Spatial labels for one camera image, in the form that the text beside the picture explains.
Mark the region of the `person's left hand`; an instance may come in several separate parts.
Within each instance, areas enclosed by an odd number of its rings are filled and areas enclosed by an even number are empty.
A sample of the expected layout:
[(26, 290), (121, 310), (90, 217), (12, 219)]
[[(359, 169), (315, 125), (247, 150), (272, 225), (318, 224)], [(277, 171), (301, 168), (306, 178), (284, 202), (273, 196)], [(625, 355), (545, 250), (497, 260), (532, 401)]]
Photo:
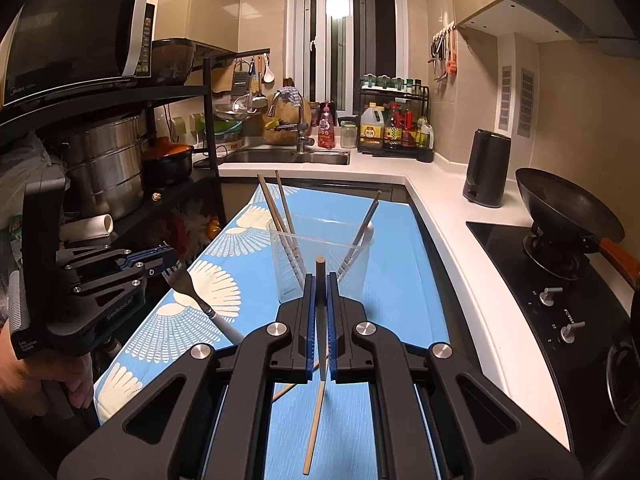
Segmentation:
[(64, 356), (43, 350), (24, 360), (17, 359), (11, 344), (9, 324), (1, 329), (1, 399), (17, 410), (43, 416), (49, 401), (42, 390), (44, 382), (66, 387), (74, 408), (88, 408), (93, 398), (91, 356)]

